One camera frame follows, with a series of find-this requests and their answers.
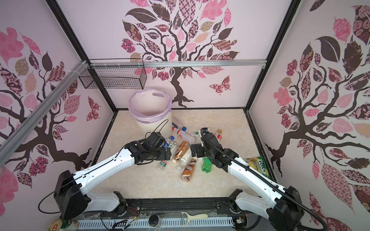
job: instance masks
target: trash can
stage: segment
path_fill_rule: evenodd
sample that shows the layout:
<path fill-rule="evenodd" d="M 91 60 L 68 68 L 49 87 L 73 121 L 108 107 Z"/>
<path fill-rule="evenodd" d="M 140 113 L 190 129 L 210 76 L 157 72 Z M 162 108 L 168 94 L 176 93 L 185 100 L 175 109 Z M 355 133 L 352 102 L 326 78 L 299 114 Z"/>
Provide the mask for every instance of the trash can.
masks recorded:
<path fill-rule="evenodd" d="M 168 138 L 172 132 L 172 99 L 155 89 L 138 90 L 128 101 L 128 110 L 143 132 L 160 132 Z"/>

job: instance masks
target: wire basket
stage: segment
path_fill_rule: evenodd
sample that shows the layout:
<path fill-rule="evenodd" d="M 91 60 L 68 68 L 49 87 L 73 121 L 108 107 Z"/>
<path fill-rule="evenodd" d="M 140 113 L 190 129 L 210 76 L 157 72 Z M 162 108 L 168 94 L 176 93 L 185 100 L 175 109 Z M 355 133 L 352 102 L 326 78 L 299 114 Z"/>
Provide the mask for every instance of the wire basket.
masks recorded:
<path fill-rule="evenodd" d="M 86 89 L 98 88 L 94 80 L 96 78 L 100 79 L 105 89 L 144 89 L 147 74 L 142 59 L 120 59 L 130 60 L 135 64 L 129 62 L 96 63 L 97 60 L 90 60 L 92 63 L 90 68 L 80 75 L 80 80 Z"/>

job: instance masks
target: pink butterfly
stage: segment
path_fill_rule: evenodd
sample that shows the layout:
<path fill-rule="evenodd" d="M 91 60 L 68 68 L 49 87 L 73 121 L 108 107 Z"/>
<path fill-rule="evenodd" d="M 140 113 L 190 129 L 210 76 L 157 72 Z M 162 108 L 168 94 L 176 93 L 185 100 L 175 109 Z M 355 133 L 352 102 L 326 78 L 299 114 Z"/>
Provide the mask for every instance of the pink butterfly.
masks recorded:
<path fill-rule="evenodd" d="M 98 103 L 94 103 L 94 101 L 90 98 L 90 96 L 88 97 L 88 100 L 89 100 L 89 104 L 91 107 L 91 111 L 89 112 L 89 114 L 87 114 L 86 121 L 89 121 L 92 119 L 98 119 L 99 113 L 96 111 L 98 111 L 99 107 L 101 106 L 99 106 Z"/>
<path fill-rule="evenodd" d="M 221 95 L 221 92 L 223 92 L 223 90 L 230 90 L 230 75 L 227 76 L 223 81 L 222 81 L 222 84 L 221 85 L 218 85 L 218 84 L 211 84 L 209 87 L 216 90 L 216 92 L 218 94 Z"/>

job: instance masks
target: white vegetable peeler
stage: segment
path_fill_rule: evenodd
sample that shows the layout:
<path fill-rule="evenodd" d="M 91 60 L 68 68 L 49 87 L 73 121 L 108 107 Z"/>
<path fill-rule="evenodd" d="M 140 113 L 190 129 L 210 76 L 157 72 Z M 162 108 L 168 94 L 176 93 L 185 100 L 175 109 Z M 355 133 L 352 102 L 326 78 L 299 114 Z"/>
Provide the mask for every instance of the white vegetable peeler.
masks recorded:
<path fill-rule="evenodd" d="M 188 216 L 188 222 L 186 222 L 186 224 L 184 224 L 184 213 Z M 208 218 L 208 215 L 205 213 L 192 216 L 192 215 L 189 215 L 187 212 L 181 212 L 181 225 L 182 226 L 187 225 L 189 221 L 191 221 L 192 219 L 206 219 L 206 218 Z"/>

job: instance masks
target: plastic bag liner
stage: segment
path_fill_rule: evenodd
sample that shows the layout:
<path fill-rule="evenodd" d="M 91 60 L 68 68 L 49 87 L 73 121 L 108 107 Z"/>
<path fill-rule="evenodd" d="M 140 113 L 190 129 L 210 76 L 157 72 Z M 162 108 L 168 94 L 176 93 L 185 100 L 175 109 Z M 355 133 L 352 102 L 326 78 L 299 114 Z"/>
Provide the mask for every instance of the plastic bag liner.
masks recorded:
<path fill-rule="evenodd" d="M 171 112 L 172 99 L 164 92 L 147 88 L 138 90 L 128 101 L 128 110 L 140 123 L 155 123 Z"/>

